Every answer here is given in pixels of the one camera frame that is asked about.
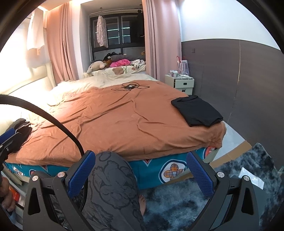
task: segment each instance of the white bedside cabinet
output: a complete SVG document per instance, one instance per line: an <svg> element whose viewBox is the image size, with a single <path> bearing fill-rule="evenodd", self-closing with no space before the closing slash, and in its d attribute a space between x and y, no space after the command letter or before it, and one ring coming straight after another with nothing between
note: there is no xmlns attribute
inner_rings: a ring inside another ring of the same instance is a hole
<svg viewBox="0 0 284 231"><path fill-rule="evenodd" d="M178 77L171 77L170 75L165 75L165 84L181 92L184 92L187 95L192 95L194 79L181 79Z"/></svg>

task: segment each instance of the person's leg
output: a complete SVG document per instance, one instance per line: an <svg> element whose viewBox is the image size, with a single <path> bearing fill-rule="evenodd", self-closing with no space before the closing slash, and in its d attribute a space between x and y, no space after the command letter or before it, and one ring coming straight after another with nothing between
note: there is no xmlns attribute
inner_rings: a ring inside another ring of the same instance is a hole
<svg viewBox="0 0 284 231"><path fill-rule="evenodd" d="M88 222L96 230L99 225L117 231L144 231L139 203L145 211L145 198L139 199L129 164L114 152L98 154L89 175L88 197L82 211Z"/></svg>

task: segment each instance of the white tile floor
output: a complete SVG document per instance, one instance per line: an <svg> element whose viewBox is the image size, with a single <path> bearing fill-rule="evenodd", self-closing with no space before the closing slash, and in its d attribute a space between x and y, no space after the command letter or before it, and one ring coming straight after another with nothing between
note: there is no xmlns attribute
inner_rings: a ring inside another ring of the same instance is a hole
<svg viewBox="0 0 284 231"><path fill-rule="evenodd" d="M217 152L214 160L220 158L221 156L227 154L229 151L233 150L235 147L244 142L244 138L240 136L233 128L231 128L227 123L225 123L227 131L223 138L222 147Z"/></svg>

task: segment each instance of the orange blanket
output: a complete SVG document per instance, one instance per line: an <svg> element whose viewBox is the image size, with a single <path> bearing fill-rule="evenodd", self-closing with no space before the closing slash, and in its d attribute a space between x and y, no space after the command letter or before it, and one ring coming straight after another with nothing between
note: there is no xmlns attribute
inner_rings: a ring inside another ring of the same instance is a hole
<svg viewBox="0 0 284 231"><path fill-rule="evenodd" d="M210 128L189 127L171 105L171 100L186 97L184 93L161 82L136 82L149 88L90 88L70 95L52 115L78 138L85 151L114 151L127 161L222 146L223 122ZM79 159L70 138L50 122L39 121L20 151L11 154L7 162L69 167Z"/></svg>

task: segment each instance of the tie-dye carpet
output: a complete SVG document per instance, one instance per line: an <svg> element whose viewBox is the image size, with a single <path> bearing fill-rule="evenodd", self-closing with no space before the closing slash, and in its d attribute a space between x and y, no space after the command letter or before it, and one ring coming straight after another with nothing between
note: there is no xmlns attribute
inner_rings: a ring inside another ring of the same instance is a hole
<svg viewBox="0 0 284 231"><path fill-rule="evenodd" d="M236 160L225 163L215 170L232 177L238 176L242 167L264 181L263 190L269 195L260 218L260 230L263 230L283 202L284 183L281 182L273 160L259 143ZM147 200L144 221L148 231L186 230L208 201L194 179L161 185L141 193Z"/></svg>

